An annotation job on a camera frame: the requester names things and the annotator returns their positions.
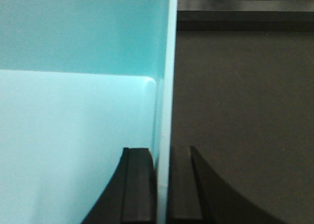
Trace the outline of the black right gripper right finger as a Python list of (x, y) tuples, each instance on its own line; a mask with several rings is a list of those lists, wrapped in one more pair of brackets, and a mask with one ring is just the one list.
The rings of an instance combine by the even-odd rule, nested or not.
[(232, 188), (196, 147), (171, 147), (169, 224), (281, 224)]

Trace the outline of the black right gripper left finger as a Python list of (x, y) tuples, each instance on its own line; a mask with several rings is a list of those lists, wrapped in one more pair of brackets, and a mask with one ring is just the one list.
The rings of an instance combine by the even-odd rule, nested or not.
[(84, 224), (154, 224), (157, 179), (148, 148), (124, 148), (111, 180)]

